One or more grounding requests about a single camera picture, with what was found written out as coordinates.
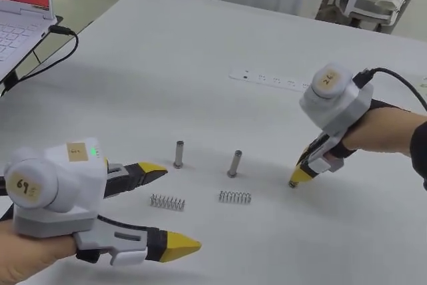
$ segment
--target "handwritten label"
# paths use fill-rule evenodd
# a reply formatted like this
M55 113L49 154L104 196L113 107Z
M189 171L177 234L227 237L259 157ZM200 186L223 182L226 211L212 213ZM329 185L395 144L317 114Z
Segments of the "handwritten label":
M87 162L87 150L85 143L68 143L68 159L71 162Z
M340 74L329 69L326 71L325 75L319 80L318 87L323 90L329 90L335 86L335 84L340 80Z
M28 202L35 203L39 200L41 186L26 178L20 173L13 173L11 178L7 180L6 188L8 192L12 192Z

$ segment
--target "sleeve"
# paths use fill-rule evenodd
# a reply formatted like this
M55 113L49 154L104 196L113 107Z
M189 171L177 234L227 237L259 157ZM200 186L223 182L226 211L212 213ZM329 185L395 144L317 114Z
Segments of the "sleeve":
M415 129L410 143L412 167L424 178L427 190L427 122Z

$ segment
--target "laptop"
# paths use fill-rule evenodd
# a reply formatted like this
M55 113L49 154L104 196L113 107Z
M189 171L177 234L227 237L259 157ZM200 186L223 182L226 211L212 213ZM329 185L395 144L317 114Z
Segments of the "laptop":
M56 23L52 0L0 0L0 81Z

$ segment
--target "laptop keyboard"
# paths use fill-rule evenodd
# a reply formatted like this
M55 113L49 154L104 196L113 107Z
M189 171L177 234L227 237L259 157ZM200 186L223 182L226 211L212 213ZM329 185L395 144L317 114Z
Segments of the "laptop keyboard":
M0 21L0 61L9 58L38 28L38 25L21 25Z

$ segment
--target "human hand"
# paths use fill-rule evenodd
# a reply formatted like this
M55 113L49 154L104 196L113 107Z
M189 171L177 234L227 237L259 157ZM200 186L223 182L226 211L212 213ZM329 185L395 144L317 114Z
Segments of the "human hand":
M344 136L342 143L348 150L401 153L410 157L412 135L426 121L426 116L398 108L373 109Z
M72 236L36 239L14 233L11 220L0 222L0 285L15 285L75 255Z

